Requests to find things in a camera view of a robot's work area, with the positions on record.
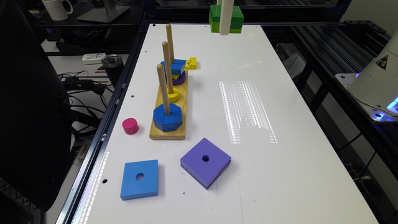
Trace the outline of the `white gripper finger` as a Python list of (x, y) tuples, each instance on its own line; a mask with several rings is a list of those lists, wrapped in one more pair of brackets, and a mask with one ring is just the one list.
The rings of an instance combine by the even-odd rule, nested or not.
[(218, 4), (221, 6), (220, 12), (220, 34), (228, 35), (233, 14), (233, 0), (219, 0)]

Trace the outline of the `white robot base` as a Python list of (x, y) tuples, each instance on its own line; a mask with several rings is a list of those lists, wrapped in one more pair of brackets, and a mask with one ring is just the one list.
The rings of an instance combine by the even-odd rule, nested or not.
[(375, 122), (397, 121), (397, 34), (359, 73), (335, 78)]

